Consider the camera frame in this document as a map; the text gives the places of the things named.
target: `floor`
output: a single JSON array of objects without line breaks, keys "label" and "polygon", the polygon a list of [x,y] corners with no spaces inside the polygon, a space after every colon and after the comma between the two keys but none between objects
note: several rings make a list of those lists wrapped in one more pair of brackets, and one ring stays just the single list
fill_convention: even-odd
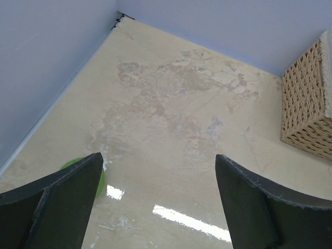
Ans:
[{"label": "floor", "polygon": [[332,200],[331,163],[279,140],[280,84],[124,18],[4,173],[0,191],[100,151],[107,186],[83,248],[232,248],[216,154]]}]

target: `white fabric liner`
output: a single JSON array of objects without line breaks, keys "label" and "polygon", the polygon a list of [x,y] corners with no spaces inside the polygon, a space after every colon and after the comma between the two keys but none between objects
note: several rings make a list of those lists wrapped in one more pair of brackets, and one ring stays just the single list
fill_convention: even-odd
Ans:
[{"label": "white fabric liner", "polygon": [[332,27],[321,35],[322,77],[325,91],[325,117],[332,118]]}]

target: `blue-gray wall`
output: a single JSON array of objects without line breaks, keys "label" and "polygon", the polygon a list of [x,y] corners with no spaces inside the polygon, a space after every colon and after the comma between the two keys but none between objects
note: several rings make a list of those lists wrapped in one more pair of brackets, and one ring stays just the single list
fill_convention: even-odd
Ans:
[{"label": "blue-gray wall", "polygon": [[276,75],[332,25],[330,0],[118,0],[118,10]]},{"label": "blue-gray wall", "polygon": [[0,0],[0,168],[110,33],[116,0]]}]

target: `green plate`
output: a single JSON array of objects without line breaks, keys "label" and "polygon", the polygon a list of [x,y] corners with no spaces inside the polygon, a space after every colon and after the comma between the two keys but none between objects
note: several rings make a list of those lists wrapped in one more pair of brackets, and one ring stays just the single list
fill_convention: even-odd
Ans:
[{"label": "green plate", "polygon": [[[64,166],[61,167],[60,170],[67,168],[68,166],[72,165],[75,162],[78,162],[79,160],[83,159],[84,157],[80,157],[80,158],[76,158],[73,159],[71,161],[69,161],[68,163],[66,163]],[[103,188],[105,185],[105,175],[104,175],[104,170],[102,170],[102,174],[100,176],[100,180],[99,180],[99,184],[98,184],[98,189],[97,192],[95,193],[96,198],[100,195],[100,193],[102,192]]]}]

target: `woven basket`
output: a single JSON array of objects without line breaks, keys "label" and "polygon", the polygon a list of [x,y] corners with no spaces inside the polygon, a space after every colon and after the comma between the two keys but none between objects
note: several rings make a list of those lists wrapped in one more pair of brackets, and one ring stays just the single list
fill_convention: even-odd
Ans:
[{"label": "woven basket", "polygon": [[332,120],[325,116],[321,41],[282,76],[281,141],[332,160]]}]

